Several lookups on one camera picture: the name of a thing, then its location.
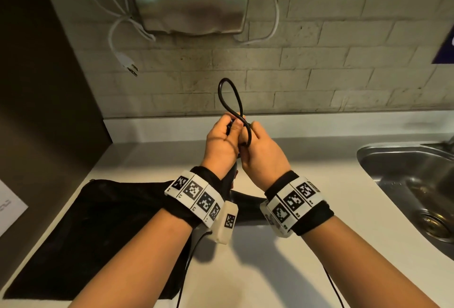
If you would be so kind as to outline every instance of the sink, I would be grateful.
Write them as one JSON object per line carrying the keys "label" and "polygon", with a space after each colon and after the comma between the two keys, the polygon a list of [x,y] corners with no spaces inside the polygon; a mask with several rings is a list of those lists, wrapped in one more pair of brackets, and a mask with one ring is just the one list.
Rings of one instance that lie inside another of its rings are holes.
{"label": "sink", "polygon": [[454,260],[454,155],[417,145],[365,147],[357,157],[415,228]]}

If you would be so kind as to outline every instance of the backsplash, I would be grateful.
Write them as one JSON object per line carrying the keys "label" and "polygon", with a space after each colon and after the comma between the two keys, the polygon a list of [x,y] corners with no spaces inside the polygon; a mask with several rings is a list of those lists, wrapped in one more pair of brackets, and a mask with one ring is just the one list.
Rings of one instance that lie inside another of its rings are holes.
{"label": "backsplash", "polygon": [[[219,114],[223,77],[247,114],[454,108],[454,65],[431,64],[454,25],[454,0],[279,0],[275,36],[240,47],[231,35],[156,35],[151,43],[121,24],[113,41],[138,78],[109,50],[113,17],[92,0],[52,2],[105,118]],[[267,35],[273,8],[249,0],[238,37]]]}

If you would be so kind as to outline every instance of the countertop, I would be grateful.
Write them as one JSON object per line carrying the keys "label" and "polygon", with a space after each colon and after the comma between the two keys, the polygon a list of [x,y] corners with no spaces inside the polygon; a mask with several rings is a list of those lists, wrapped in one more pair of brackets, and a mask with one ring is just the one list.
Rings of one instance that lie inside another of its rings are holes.
{"label": "countertop", "polygon": [[[370,144],[426,143],[449,138],[446,134],[430,134],[278,139],[277,142],[289,157],[293,170],[309,178],[322,191],[338,217],[444,308],[454,307],[454,262],[430,244],[374,183],[360,167],[356,151]],[[171,180],[184,169],[200,163],[203,149],[201,141],[112,145],[27,259],[88,180]],[[241,168],[234,188],[263,196]],[[0,300],[0,308],[63,308],[68,304]],[[156,307],[175,304],[176,300],[163,300]],[[267,226],[237,226],[229,245],[201,242],[188,270],[181,307],[337,308],[340,304],[322,265],[301,238],[295,235],[277,238]]]}

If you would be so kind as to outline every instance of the wristband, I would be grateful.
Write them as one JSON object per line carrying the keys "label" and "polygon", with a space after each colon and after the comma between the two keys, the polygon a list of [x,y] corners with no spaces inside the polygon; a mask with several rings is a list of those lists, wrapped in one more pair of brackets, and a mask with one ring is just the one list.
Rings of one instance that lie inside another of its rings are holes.
{"label": "wristband", "polygon": [[[220,185],[221,181],[210,170],[204,167],[195,167],[193,170],[204,175],[204,177],[210,180],[210,182],[213,182],[215,186]],[[210,173],[216,177],[218,182],[214,180]],[[183,173],[173,181],[164,192],[179,202],[179,204],[176,204],[176,206],[179,207],[179,210],[181,210],[181,205],[186,208],[184,211],[185,215],[187,215],[188,212],[193,214],[190,216],[191,218],[189,221],[187,221],[191,226],[193,226],[195,221],[197,221],[197,224],[200,224],[200,220],[202,220],[202,222],[210,228],[224,205],[224,200],[219,192],[209,185],[205,179],[192,171],[183,171]]]}
{"label": "wristband", "polygon": [[301,236],[334,215],[319,189],[293,171],[277,179],[265,196],[266,210],[261,210],[281,237],[288,237],[290,230]]}

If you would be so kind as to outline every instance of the black bag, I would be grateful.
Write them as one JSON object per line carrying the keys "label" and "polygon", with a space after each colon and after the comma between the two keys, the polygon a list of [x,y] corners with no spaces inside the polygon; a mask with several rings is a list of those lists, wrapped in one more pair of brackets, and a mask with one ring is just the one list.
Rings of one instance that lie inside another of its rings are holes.
{"label": "black bag", "polygon": [[[96,273],[163,206],[166,183],[91,180],[8,288],[4,299],[73,300]],[[186,242],[159,296],[181,287],[191,248]]]}

